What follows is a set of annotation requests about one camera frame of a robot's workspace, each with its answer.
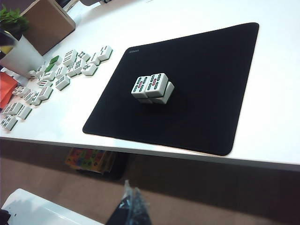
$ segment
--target floor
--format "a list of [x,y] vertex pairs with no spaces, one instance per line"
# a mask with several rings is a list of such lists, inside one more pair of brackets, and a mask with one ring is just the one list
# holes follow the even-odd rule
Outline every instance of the floor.
[[121,180],[77,173],[67,147],[0,140],[0,204],[25,189],[101,223],[123,195],[141,189],[154,225],[300,224],[300,173],[130,155]]

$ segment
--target potted plant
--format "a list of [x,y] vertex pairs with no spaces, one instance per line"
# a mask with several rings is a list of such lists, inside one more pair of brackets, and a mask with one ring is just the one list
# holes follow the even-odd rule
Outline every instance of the potted plant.
[[20,9],[7,10],[4,4],[0,11],[0,27],[2,30],[9,32],[15,39],[20,40],[22,33],[29,28],[29,21],[20,16]]
[[20,15],[20,10],[7,10],[2,4],[0,11],[0,39],[5,41],[7,36],[14,39],[14,45],[2,42],[0,64],[7,69],[14,71],[17,74],[30,78],[28,72],[36,70],[45,61],[32,44],[22,35],[24,31],[29,29],[30,23]]

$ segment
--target white flower pot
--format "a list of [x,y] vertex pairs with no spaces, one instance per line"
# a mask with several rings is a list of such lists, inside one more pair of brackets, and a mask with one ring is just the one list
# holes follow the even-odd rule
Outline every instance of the white flower pot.
[[32,44],[22,36],[14,48],[0,60],[0,64],[17,74],[30,78],[28,72],[36,70],[45,60]]

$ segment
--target green leaves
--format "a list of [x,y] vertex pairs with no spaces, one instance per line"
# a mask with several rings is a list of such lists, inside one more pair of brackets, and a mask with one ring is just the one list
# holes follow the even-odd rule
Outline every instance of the green leaves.
[[8,11],[4,4],[2,4],[2,8],[0,11],[0,28],[11,33],[15,38],[20,39],[22,33],[29,28],[28,20],[20,16],[19,8]]

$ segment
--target red bag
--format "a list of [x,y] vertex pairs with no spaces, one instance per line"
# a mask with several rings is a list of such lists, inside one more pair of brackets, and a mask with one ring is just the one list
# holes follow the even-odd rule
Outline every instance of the red bag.
[[17,86],[18,82],[7,75],[6,73],[0,72],[0,108],[3,109],[4,106],[9,102],[12,92]]

